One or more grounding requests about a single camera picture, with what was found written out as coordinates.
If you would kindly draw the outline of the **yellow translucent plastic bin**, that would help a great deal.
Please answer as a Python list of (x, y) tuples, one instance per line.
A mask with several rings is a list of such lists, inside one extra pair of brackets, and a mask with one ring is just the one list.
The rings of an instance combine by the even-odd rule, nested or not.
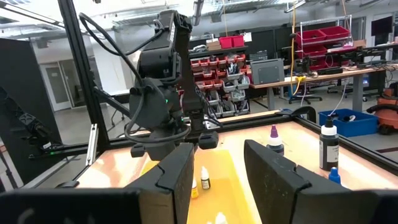
[[(209, 190), (203, 190), (201, 186), (202, 166), (210, 175)], [(219, 213), (226, 217), (227, 224), (261, 222), (253, 211), (254, 204), (247, 195), (248, 189), (242, 185), (233, 158), (227, 150), (197, 150), (194, 177), (199, 196), (190, 200), (187, 224), (216, 224)]]

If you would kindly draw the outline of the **red parts bin rack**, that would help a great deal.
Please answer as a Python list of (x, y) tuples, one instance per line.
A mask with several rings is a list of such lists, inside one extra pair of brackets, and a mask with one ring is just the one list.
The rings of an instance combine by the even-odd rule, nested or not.
[(250, 113), (249, 66), (244, 52), (191, 56), (190, 64), (210, 114), (227, 118)]

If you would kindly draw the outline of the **black panel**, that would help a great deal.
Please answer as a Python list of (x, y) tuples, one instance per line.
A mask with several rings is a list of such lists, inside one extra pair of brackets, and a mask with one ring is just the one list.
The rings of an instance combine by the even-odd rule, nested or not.
[[(44, 79), (29, 42), (0, 39), (0, 88), (5, 89), (23, 111), (48, 127), (52, 138), (61, 140)], [(29, 183), (61, 161), (59, 157), (29, 159), (31, 154), (40, 152), (21, 139), (26, 134), (24, 126), (0, 103), (0, 138), (16, 168), (12, 173), (19, 175), (16, 181), (20, 185)]]

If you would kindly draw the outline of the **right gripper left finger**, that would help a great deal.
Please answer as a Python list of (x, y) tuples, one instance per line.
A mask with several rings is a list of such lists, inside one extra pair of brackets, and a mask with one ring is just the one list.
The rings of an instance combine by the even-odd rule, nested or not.
[(182, 143), (126, 186), (133, 189), (128, 224), (186, 224), (193, 184), (194, 146)]

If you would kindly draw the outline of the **large purple food coloring bottle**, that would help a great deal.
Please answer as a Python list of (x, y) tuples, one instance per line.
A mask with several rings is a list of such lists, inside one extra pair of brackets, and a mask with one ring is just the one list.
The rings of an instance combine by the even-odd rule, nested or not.
[(282, 156), (284, 155), (284, 145), (282, 143), (282, 139), (279, 137), (276, 125), (274, 124), (271, 126), (271, 133), (266, 148), (281, 154)]

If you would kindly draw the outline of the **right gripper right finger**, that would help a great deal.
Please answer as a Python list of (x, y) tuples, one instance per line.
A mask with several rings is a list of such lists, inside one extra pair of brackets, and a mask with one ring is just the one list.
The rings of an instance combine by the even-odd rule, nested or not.
[(371, 224), (368, 192), (336, 184), (253, 140), (244, 142), (248, 182), (264, 224)]

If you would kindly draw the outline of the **black wall monitor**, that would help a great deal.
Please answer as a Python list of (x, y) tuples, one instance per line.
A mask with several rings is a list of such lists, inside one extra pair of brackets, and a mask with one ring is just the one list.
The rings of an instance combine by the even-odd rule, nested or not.
[(371, 35), (382, 35), (392, 33), (393, 17), (384, 17), (371, 22)]

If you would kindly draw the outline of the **small yellow food coloring bottle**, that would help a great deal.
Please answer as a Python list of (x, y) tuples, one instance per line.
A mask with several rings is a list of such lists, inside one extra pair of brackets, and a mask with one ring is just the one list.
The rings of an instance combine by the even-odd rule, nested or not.
[(198, 198), (198, 196), (199, 196), (197, 181), (195, 178), (193, 178), (193, 181), (192, 181), (192, 189), (191, 189), (190, 196), (192, 199)]

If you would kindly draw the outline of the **wooden top workbench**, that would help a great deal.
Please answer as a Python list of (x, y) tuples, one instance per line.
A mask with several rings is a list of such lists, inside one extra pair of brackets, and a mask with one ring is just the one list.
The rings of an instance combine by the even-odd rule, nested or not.
[[(363, 75), (365, 73), (372, 73), (372, 72), (380, 72), (380, 71), (398, 71), (398, 63), (387, 64), (383, 67), (377, 68), (364, 68), (364, 69), (353, 69), (353, 70), (346, 70), (343, 73), (333, 74), (333, 75), (321, 75), (316, 78), (308, 77), (304, 81), (300, 83), (306, 82), (320, 82), (320, 81), (327, 81), (327, 80), (337, 80), (343, 79), (348, 77), (353, 77), (353, 104), (352, 110), (354, 111), (362, 111), (363, 108)], [(282, 86), (291, 86), (293, 84), (298, 83), (298, 81), (294, 78), (287, 78), (285, 81), (282, 82), (275, 82), (275, 83), (266, 83), (261, 85), (254, 85), (250, 84), (250, 88), (260, 89), (265, 88), (267, 90), (267, 106), (269, 110), (274, 110), (275, 102), (274, 102), (274, 92), (272, 88), (282, 87)]]

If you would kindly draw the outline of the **large blue food coloring bottle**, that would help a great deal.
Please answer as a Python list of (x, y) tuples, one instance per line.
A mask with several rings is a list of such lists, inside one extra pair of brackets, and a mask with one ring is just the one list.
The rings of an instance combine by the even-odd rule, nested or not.
[(328, 175), (328, 179), (332, 182), (335, 182), (337, 184), (341, 184), (341, 177), (338, 173), (338, 168), (337, 167), (332, 167), (330, 170), (330, 173)]

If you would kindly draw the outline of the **small blue food coloring bottle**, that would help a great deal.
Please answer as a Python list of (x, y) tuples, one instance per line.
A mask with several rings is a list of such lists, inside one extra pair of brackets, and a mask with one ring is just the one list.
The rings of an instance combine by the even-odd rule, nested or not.
[(201, 186), (203, 190), (209, 190), (211, 187), (210, 175), (206, 167), (201, 167)]

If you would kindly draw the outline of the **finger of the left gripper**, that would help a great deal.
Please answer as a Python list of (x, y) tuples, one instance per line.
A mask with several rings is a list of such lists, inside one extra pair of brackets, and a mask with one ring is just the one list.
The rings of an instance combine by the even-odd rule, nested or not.
[(161, 161), (176, 148), (175, 143), (158, 143), (148, 146), (148, 155), (153, 161)]

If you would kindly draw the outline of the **red storage bins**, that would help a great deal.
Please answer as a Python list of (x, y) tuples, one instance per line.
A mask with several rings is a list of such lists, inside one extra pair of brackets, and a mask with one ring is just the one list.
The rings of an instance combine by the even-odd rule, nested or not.
[(244, 37), (242, 35), (220, 37), (218, 40), (222, 49), (244, 47)]

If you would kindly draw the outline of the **large black food coloring bottle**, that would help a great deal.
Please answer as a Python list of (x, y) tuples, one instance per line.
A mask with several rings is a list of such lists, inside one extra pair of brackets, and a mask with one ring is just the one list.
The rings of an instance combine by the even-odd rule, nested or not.
[(338, 167), (339, 135), (333, 118), (328, 115), (325, 124), (321, 126), (319, 144), (319, 167), (327, 172), (332, 167)]

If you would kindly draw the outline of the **orange shop vacuum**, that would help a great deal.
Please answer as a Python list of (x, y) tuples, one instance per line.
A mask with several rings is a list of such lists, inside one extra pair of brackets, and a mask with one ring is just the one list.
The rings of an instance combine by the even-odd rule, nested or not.
[(379, 134), (398, 132), (398, 82), (391, 83), (377, 97), (377, 104), (366, 110), (378, 117)]

